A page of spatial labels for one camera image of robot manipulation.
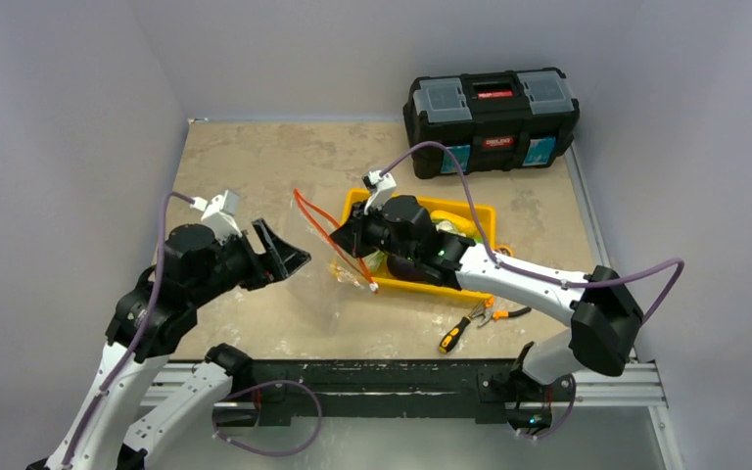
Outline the purple eggplant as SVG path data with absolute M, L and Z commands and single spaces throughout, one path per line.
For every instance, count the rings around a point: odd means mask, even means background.
M 389 273 L 400 281 L 436 286 L 446 283 L 446 275 L 432 257 L 409 259 L 388 255 L 386 266 Z

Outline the clear orange zip bag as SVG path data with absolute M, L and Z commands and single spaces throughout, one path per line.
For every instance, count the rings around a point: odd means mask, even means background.
M 294 188 L 284 238 L 310 260 L 285 282 L 290 306 L 318 328 L 332 330 L 354 300 L 380 292 L 367 263 L 350 257 L 332 239 L 340 221 Z

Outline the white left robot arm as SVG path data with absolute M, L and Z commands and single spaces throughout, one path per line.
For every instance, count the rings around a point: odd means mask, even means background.
M 236 288 L 253 291 L 284 281 L 310 261 L 307 251 L 283 241 L 263 219 L 253 227 L 262 253 L 229 221 L 184 224 L 168 233 L 156 263 L 117 302 L 73 424 L 53 453 L 30 468 L 145 469 L 196 414 L 256 389 L 253 360 L 219 345 L 179 391 L 144 417 L 137 415 L 180 340 L 197 325 L 202 306 Z

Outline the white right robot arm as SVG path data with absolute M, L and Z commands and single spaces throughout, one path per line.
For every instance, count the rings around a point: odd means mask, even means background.
M 583 369 L 619 377 L 629 362 L 643 313 L 610 268 L 564 271 L 497 254 L 472 238 L 438 229 L 407 195 L 379 209 L 354 204 L 330 238 L 354 258 L 393 255 L 411 262 L 429 284 L 491 294 L 562 323 L 561 333 L 522 350 L 510 373 L 512 389 L 522 398 L 532 399 Z

